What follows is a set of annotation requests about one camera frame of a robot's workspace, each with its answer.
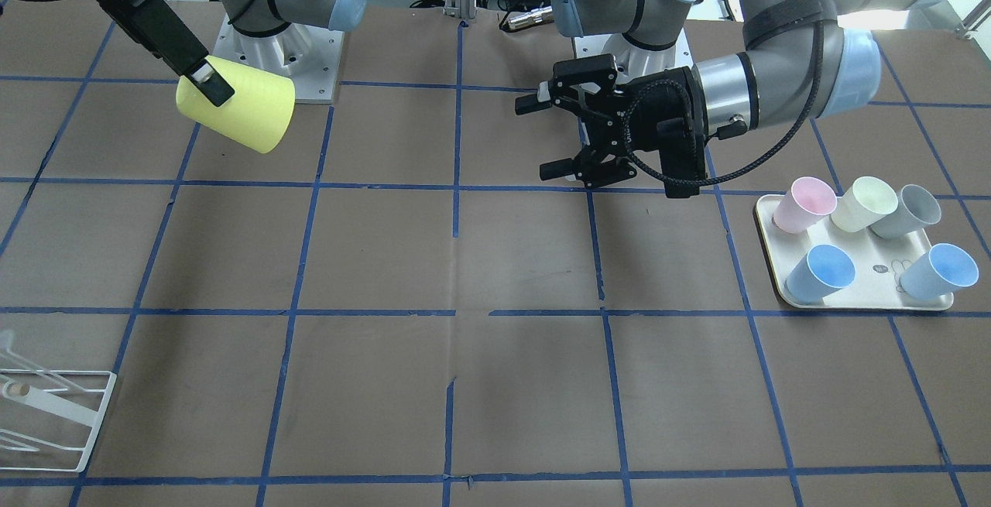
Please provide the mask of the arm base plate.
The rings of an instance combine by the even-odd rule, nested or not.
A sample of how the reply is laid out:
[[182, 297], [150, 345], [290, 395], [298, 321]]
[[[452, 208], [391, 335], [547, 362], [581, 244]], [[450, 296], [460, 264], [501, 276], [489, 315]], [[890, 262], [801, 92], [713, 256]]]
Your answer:
[[224, 17], [213, 55], [293, 81], [298, 104], [333, 104], [346, 33], [291, 24], [279, 34], [249, 37]]
[[612, 54], [616, 60], [617, 83], [629, 83], [638, 77], [657, 74], [674, 67], [691, 67], [694, 60], [684, 29], [670, 48], [660, 51], [635, 47], [622, 34], [599, 34], [572, 38], [574, 56], [585, 58]]

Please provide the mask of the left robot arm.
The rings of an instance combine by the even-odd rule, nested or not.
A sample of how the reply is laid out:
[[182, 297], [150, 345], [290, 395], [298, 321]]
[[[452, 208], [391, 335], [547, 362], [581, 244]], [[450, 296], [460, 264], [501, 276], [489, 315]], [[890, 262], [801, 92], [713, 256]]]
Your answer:
[[526, 115], [562, 108], [588, 141], [545, 163], [540, 178], [572, 176], [605, 187], [644, 173], [671, 199], [746, 175], [810, 118], [860, 108], [880, 84], [880, 50], [868, 31], [843, 29], [857, 11], [924, 9], [941, 0], [739, 0], [746, 48], [676, 67], [696, 0], [551, 0], [560, 34], [608, 36], [601, 54], [562, 60]]

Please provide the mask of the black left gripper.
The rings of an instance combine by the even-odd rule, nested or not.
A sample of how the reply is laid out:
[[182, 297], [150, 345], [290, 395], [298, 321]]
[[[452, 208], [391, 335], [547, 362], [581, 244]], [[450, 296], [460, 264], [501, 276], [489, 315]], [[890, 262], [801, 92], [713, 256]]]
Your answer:
[[690, 67], [616, 84], [612, 54], [560, 60], [553, 76], [516, 99], [516, 115], [557, 106], [581, 118], [588, 142], [573, 158], [540, 165], [541, 181], [573, 176], [588, 189], [615, 185], [637, 174], [662, 175], [656, 124], [670, 118], [691, 122], [705, 167], [707, 113], [704, 92]]

